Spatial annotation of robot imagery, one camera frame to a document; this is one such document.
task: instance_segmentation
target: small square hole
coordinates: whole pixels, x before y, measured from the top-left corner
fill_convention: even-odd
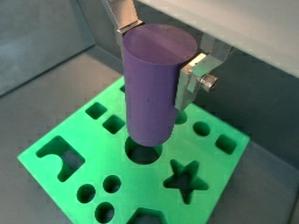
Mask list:
[[[114,135],[122,130],[124,126],[126,122],[116,115],[112,115],[103,123],[103,127]]]
[[[86,110],[92,119],[98,120],[108,111],[108,109],[98,102]]]
[[[120,88],[120,91],[122,91],[123,93],[127,91],[126,86],[123,86],[123,87]]]
[[[219,136],[219,139],[215,144],[230,155],[233,154],[234,150],[238,147],[237,142],[225,135]]]

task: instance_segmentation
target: green shape sorter board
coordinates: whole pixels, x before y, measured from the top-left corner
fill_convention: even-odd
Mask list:
[[[170,140],[146,148],[127,133],[124,92],[120,78],[19,159],[76,224],[206,223],[249,137],[191,104]]]

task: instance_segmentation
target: gray wall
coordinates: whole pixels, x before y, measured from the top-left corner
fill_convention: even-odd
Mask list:
[[[94,43],[75,0],[2,0],[0,95]]]

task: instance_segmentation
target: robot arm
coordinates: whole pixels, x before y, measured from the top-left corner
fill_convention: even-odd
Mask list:
[[[116,27],[116,42],[123,52],[124,34],[143,25],[144,22],[138,19],[132,0],[102,0],[102,2]],[[218,78],[211,74],[211,70],[226,61],[233,53],[233,47],[206,33],[203,34],[201,49],[206,53],[201,53],[180,70],[175,97],[175,107],[179,110],[184,110],[192,103],[201,88],[207,92],[215,88]]]

